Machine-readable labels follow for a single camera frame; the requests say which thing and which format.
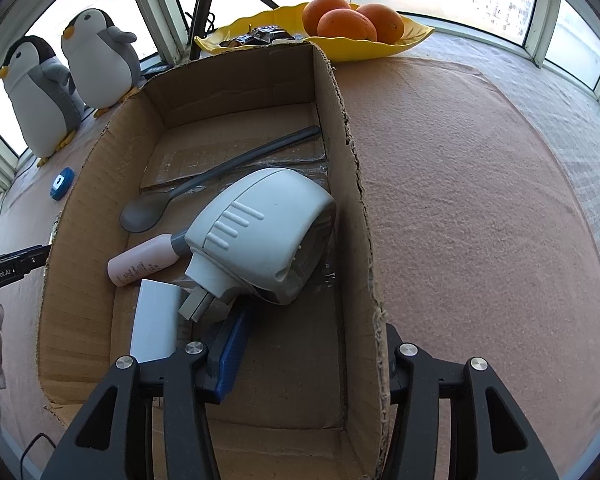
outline pink bottle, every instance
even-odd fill
[[[180,256],[190,253],[184,239],[186,233],[158,235],[111,258],[107,265],[109,278],[123,286],[172,266]]]

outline penguin wing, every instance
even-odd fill
[[[122,43],[114,40],[114,38],[109,34],[109,30],[112,28],[117,30],[120,34],[128,34],[128,36],[132,38],[132,41],[136,40],[136,35],[132,34],[131,32],[122,32],[115,26],[103,28],[98,33],[98,37],[107,45],[109,45],[111,50],[118,53],[118,55],[125,60],[131,72],[131,86],[136,86],[140,80],[140,60],[138,59],[138,53],[136,53],[135,49],[128,43]]]
[[[65,86],[69,82],[69,69],[62,63],[53,63],[42,66],[42,73],[51,81],[55,81],[60,86]]]
[[[113,41],[117,43],[133,43],[138,39],[138,37],[132,32],[123,32],[115,25],[111,27],[107,27],[107,33],[111,37]]]

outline penguin beak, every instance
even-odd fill
[[[63,40],[70,40],[72,35],[75,32],[75,27],[72,25],[71,27],[67,27],[64,29],[64,32],[62,33],[62,39]]]

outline gray spoon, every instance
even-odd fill
[[[240,166],[244,166],[263,156],[270,155],[270,153],[277,152],[296,142],[301,142],[314,137],[320,132],[319,126],[303,128],[295,133],[272,140],[258,148],[242,153],[222,164],[218,164],[216,167],[196,175],[170,191],[152,191],[143,193],[131,200],[131,202],[122,209],[122,213],[120,213],[120,225],[122,226],[122,229],[129,231],[130,233],[142,233],[148,231],[160,221],[169,202],[177,196],[200,186],[207,180],[222,176]]]

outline penguin feet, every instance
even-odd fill
[[[61,140],[60,144],[56,146],[56,152],[62,150],[69,142],[74,140],[75,130],[71,130],[64,139]]]
[[[109,107],[109,108],[98,108],[95,112],[93,112],[93,118],[97,119],[101,115],[106,114],[110,109],[111,109],[111,107]]]
[[[118,101],[118,102],[119,103],[125,102],[127,99],[129,99],[129,97],[137,94],[139,91],[140,91],[140,89],[137,86],[134,86],[126,94],[124,94],[122,97],[120,97],[120,101]]]

